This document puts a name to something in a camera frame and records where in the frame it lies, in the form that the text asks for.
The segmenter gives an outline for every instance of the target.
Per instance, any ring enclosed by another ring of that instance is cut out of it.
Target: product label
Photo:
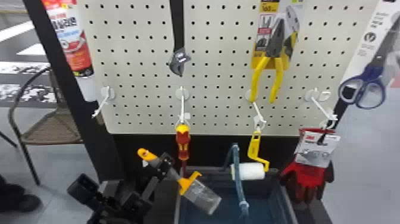
[[[297,163],[310,166],[327,168],[333,150],[337,147],[340,136],[327,134],[323,142],[318,144],[318,140],[322,137],[322,133],[305,132],[301,142],[296,149]]]
[[[79,26],[76,0],[42,0],[75,76],[94,73],[85,33]]]
[[[280,20],[284,21],[285,38],[282,42],[281,58],[283,69],[289,68],[289,61],[293,53],[299,32],[299,16],[302,12],[303,0],[261,0],[258,19],[257,35],[252,55],[252,68],[255,69],[273,36]],[[275,69],[274,60],[270,60],[265,69]]]

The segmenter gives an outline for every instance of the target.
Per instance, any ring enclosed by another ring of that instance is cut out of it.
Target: pegboard
[[[109,85],[116,98],[102,109],[110,133],[173,134],[180,113],[174,93],[190,93],[185,110],[191,133],[250,135],[253,106],[251,54],[260,0],[185,0],[185,45],[192,61],[183,77],[167,62],[173,49],[169,1],[79,0],[98,88]],[[324,116],[304,100],[307,90],[331,91],[322,102],[333,108],[339,82],[377,0],[321,1],[304,5],[298,43],[274,104],[268,96],[274,71],[264,70],[257,104],[267,121],[263,135],[298,135]]]

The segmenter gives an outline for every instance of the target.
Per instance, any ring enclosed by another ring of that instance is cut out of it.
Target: red glove
[[[292,201],[296,203],[304,201],[309,204],[315,196],[321,200],[325,183],[333,182],[333,164],[331,161],[327,168],[320,168],[293,161],[280,176],[280,184],[286,186]]]

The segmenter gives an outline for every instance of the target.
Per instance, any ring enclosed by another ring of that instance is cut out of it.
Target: person's shoe
[[[16,210],[24,194],[25,189],[20,185],[3,185],[0,188],[0,212]]]
[[[41,204],[40,198],[32,194],[26,194],[22,196],[21,201],[18,204],[18,211],[29,212],[36,210]]]
[[[6,184],[5,179],[0,175],[0,189]]]

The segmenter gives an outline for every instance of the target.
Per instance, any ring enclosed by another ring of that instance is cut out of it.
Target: screwdriver
[[[189,126],[186,124],[179,124],[176,127],[176,143],[178,144],[178,158],[182,161],[183,176],[186,173],[186,161],[189,159],[189,143],[190,134]]]

